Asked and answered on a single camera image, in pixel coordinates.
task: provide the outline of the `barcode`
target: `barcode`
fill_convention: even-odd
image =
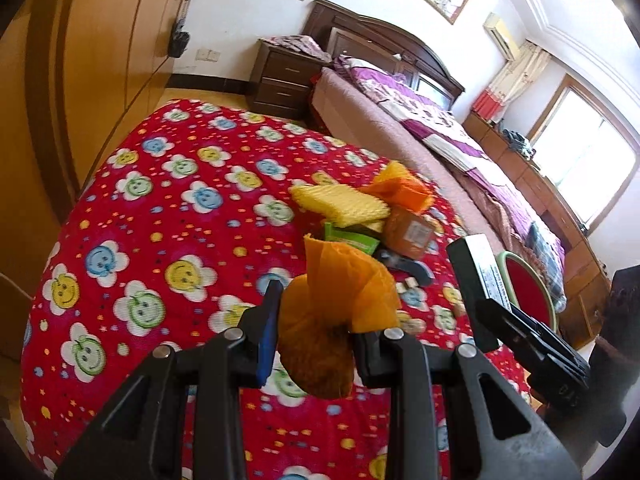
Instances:
[[[427,245],[431,232],[431,228],[414,220],[404,233],[404,239],[415,246],[424,247]]]

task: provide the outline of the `window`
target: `window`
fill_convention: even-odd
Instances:
[[[636,142],[569,76],[539,123],[534,162],[587,228],[595,227],[638,168]]]

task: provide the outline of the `red chair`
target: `red chair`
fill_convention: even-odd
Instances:
[[[504,251],[495,257],[511,303],[556,332],[553,303],[535,270],[517,254]]]

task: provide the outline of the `smiley face pattern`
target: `smiley face pattern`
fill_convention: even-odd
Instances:
[[[362,186],[388,161],[295,124],[196,100],[169,102],[97,171],[52,250],[34,298],[22,355],[22,411],[30,459],[51,474],[126,375],[160,343],[192,348],[260,304],[270,279],[305,272],[303,236],[321,218],[300,210],[293,184]],[[427,186],[436,192],[436,184]],[[456,319],[458,284],[445,247],[462,222],[438,196],[441,230],[425,255],[435,280],[401,296],[398,319],[424,344],[471,338]],[[394,272],[397,282],[408,276]],[[489,355],[528,396],[507,348]],[[191,474],[193,394],[183,447]],[[389,394],[357,380],[352,394],[308,396],[277,358],[261,390],[240,397],[248,477],[380,478]],[[449,476],[442,396],[435,411]]]

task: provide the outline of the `wooden wardrobe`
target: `wooden wardrobe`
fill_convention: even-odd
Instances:
[[[188,1],[26,0],[2,34],[0,272],[29,295],[95,170],[154,110]],[[19,359],[30,301],[0,294],[0,354]]]

